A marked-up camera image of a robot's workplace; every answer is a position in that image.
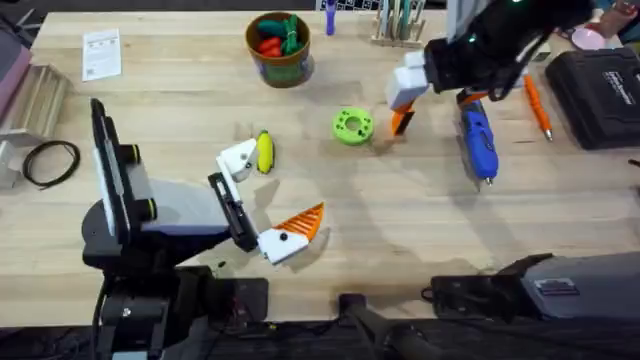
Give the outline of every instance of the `paper sheet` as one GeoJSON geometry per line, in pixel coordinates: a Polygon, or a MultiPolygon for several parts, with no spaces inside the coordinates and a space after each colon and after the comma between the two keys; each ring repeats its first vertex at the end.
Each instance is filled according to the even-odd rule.
{"type": "Polygon", "coordinates": [[[82,44],[82,81],[117,76],[122,73],[118,29],[86,33],[82,44]]]}

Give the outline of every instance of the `cup of markers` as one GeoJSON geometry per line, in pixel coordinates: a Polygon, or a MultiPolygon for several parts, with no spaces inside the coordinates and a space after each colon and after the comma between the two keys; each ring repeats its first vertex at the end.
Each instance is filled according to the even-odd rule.
{"type": "Polygon", "coordinates": [[[295,14],[263,14],[249,24],[245,39],[258,72],[268,85],[294,87],[311,76],[311,34],[295,14]]]}

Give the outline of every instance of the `yellow object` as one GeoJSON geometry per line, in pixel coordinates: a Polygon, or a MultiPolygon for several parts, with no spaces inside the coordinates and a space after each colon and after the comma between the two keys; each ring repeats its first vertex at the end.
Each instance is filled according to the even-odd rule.
{"type": "Polygon", "coordinates": [[[273,169],[275,163],[276,152],[273,147],[273,140],[267,130],[262,130],[258,135],[258,171],[263,174],[268,174],[273,169]]]}

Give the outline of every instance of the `green roll of tape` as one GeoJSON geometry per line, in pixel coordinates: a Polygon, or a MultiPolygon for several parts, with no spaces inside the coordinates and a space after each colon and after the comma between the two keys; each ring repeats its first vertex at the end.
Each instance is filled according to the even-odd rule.
{"type": "Polygon", "coordinates": [[[373,136],[373,119],[360,108],[344,108],[333,118],[333,135],[343,144],[362,145],[373,136]]]}

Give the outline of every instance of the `wooden table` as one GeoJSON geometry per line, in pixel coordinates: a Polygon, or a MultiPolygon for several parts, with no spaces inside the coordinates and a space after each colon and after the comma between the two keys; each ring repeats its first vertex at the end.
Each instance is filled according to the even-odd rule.
{"type": "MultiPolygon", "coordinates": [[[[74,177],[45,191],[22,181],[0,193],[0,325],[88,324],[101,274],[85,266],[80,224],[98,199],[89,98],[98,97],[123,142],[138,143],[157,178],[206,186],[218,152],[268,129],[276,169],[240,190],[261,229],[324,201],[311,248],[283,266],[244,254],[232,242],[192,259],[220,276],[269,279],[273,320],[329,319],[343,292],[369,296],[388,316],[428,317],[419,300],[430,277],[499,269],[529,254],[582,256],[640,250],[634,187],[638,150],[581,150],[568,134],[546,83],[538,86],[554,125],[553,143],[537,127],[522,90],[486,103],[500,174],[478,193],[461,160],[454,93],[416,103],[406,138],[393,142],[383,95],[404,50],[368,42],[373,14],[340,13],[326,37],[324,14],[301,12],[314,36],[316,70],[306,84],[262,83],[243,40],[252,12],[49,14],[33,47],[74,91],[56,137],[80,147],[74,177]],[[120,29],[122,76],[81,81],[82,34],[120,29]],[[343,106],[369,110],[369,146],[334,140],[343,106]],[[221,269],[217,264],[226,261],[221,269]]],[[[427,12],[425,40],[444,35],[443,12],[427,12]]],[[[52,151],[36,176],[68,162],[52,151]]]]}

